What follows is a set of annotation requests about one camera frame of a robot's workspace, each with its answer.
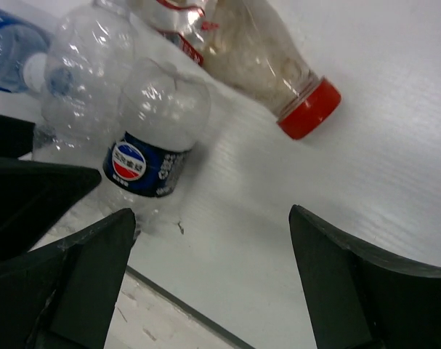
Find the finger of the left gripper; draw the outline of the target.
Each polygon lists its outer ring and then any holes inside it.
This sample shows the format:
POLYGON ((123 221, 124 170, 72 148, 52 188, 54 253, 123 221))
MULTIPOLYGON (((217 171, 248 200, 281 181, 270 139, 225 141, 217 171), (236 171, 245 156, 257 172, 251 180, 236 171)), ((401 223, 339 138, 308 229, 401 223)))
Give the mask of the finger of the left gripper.
POLYGON ((23 161, 34 124, 0 115, 0 260, 26 253, 101 181, 97 170, 23 161))

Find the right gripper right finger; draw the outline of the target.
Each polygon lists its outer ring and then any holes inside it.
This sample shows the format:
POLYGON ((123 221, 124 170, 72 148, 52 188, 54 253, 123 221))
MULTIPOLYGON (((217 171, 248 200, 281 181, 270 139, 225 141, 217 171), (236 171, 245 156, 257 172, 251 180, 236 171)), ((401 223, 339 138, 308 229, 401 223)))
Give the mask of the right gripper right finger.
POLYGON ((318 348, 441 348, 441 267, 348 234, 302 206, 291 240, 318 348))

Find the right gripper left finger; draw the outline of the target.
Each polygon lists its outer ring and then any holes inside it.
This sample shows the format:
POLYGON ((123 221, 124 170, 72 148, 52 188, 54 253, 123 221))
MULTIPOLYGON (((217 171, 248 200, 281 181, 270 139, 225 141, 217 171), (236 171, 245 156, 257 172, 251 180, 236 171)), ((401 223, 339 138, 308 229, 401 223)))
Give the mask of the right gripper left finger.
POLYGON ((0 261, 0 348, 103 348, 134 230, 122 209, 0 261))

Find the small pepsi bottle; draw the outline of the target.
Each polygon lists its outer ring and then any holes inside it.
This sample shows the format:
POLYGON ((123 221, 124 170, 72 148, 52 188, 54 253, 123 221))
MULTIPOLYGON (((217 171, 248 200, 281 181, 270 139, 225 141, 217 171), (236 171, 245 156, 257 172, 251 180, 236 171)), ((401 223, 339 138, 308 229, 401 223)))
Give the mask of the small pepsi bottle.
POLYGON ((202 79, 171 63, 138 59, 122 86, 116 128, 102 163, 97 191, 102 213, 130 208, 135 233, 147 230, 176 197, 210 112, 202 79))

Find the clear unlabeled bottle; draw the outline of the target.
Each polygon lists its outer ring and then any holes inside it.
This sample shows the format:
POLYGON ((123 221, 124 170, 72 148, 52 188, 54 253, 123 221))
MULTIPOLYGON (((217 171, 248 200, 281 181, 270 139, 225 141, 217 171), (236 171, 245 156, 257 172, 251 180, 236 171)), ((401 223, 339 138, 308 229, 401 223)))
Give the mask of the clear unlabeled bottle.
POLYGON ((46 56, 34 160, 94 167, 104 156, 135 59, 130 14, 127 1, 91 1, 59 21, 46 56))

